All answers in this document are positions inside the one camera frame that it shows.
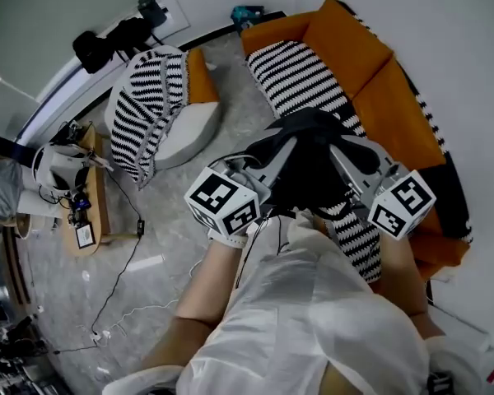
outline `white sleeve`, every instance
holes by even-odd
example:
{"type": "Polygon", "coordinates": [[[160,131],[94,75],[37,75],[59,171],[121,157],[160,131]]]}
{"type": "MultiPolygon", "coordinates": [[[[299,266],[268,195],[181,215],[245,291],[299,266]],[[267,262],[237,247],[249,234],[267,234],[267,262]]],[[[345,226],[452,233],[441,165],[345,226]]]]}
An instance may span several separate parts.
{"type": "Polygon", "coordinates": [[[180,365],[162,365],[130,374],[105,386],[102,395],[138,395],[152,389],[175,389],[180,365]]]}
{"type": "Polygon", "coordinates": [[[481,393],[480,355],[473,348],[447,336],[432,337],[425,343],[430,354],[430,372],[452,374],[455,395],[481,393]]]}

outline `white shirt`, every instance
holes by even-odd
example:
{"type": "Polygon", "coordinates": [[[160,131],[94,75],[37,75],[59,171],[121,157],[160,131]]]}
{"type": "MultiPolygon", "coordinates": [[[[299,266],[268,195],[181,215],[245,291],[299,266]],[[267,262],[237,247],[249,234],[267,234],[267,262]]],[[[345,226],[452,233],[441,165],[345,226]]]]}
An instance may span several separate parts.
{"type": "Polygon", "coordinates": [[[423,341],[375,295],[338,247],[299,216],[289,253],[266,257],[189,364],[132,374],[104,395],[175,388],[179,395],[318,395],[328,363],[364,394],[420,394],[433,371],[456,395],[478,394],[475,353],[448,337],[423,341]]]}

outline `black and white cube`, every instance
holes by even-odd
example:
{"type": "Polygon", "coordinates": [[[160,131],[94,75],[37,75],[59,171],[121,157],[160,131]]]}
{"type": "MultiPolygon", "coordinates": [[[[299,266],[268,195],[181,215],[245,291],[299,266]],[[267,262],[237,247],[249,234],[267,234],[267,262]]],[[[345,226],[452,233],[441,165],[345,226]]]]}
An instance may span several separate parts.
{"type": "Polygon", "coordinates": [[[194,218],[228,237],[260,217],[258,194],[205,168],[184,195],[194,218]]]}
{"type": "Polygon", "coordinates": [[[417,171],[377,196],[368,221],[395,239],[402,239],[426,216],[436,196],[417,171]]]}

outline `wrist strap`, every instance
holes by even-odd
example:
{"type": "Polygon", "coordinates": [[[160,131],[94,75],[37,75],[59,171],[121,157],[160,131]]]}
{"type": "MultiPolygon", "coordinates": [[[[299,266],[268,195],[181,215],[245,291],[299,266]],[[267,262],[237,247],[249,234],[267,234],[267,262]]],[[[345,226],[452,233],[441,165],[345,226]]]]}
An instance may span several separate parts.
{"type": "Polygon", "coordinates": [[[231,235],[229,237],[225,237],[212,228],[208,231],[208,238],[219,241],[225,246],[233,247],[235,249],[244,248],[247,245],[247,240],[249,239],[247,235],[231,235]]]}

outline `power adapter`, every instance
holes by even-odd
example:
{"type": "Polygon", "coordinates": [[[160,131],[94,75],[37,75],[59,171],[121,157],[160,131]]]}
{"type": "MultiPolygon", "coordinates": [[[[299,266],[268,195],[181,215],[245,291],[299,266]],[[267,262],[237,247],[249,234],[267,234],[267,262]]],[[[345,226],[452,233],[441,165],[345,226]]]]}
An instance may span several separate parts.
{"type": "Polygon", "coordinates": [[[100,341],[100,339],[102,338],[101,335],[99,335],[97,332],[93,332],[90,334],[90,339],[93,341],[93,342],[97,342],[97,341],[100,341]]]}
{"type": "Polygon", "coordinates": [[[137,235],[142,237],[143,234],[145,234],[145,221],[139,220],[137,221],[137,235]]]}

